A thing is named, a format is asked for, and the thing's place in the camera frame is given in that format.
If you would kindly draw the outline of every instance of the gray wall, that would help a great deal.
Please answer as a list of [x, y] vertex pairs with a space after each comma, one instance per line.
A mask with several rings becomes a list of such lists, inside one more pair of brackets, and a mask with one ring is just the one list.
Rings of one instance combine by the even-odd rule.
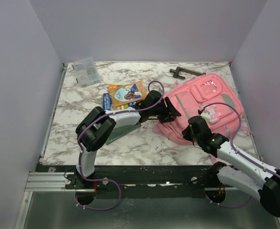
[[280, 167], [280, 1], [266, 3], [232, 69], [258, 150]]
[[0, 229], [37, 163], [62, 64], [27, 0], [0, 0]]
[[30, 0], [62, 62], [232, 61], [265, 0]]

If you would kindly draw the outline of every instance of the transparent plastic box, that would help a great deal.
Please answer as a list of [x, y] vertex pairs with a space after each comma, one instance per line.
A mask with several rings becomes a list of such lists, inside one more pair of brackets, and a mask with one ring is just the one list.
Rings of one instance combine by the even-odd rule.
[[76, 81], [79, 85], [91, 85], [99, 83], [101, 81], [100, 75], [96, 70], [93, 58], [73, 62], [72, 65], [76, 73]]

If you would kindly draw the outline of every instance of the pink backpack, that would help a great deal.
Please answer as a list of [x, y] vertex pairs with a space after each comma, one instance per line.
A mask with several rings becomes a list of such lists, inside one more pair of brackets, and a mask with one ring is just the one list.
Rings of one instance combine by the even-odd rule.
[[[198, 109], [214, 102], [227, 103], [233, 106], [243, 116], [244, 109], [238, 97], [229, 85], [218, 75], [209, 74], [178, 85], [165, 94], [173, 106], [181, 113], [181, 117], [175, 117], [173, 122], [158, 123], [154, 127], [155, 133], [160, 131], [170, 140], [179, 145], [191, 145], [192, 142], [182, 137], [182, 131], [188, 125], [188, 119], [198, 115]], [[229, 107], [216, 104], [208, 106], [201, 114], [207, 121], [212, 133], [220, 133], [230, 137], [239, 125], [236, 113]]]

